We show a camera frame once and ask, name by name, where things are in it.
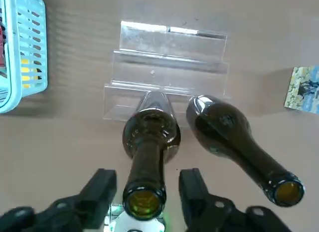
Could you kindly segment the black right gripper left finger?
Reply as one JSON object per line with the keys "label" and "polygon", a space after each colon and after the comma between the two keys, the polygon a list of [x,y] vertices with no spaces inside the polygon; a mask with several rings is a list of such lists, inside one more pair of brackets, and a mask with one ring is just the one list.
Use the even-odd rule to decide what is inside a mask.
{"label": "black right gripper left finger", "polygon": [[22,206],[0,216],[2,232],[83,232],[99,230],[117,191],[115,170],[98,169],[80,193],[36,212]]}

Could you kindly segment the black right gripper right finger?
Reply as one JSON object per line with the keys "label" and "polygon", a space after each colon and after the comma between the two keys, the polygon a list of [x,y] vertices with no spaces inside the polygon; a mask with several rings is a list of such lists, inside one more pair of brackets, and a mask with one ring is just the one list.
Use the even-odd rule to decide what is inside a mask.
{"label": "black right gripper right finger", "polygon": [[270,209],[250,206],[242,212],[224,197],[209,193],[198,168],[179,174],[179,195],[188,232],[289,232]]}

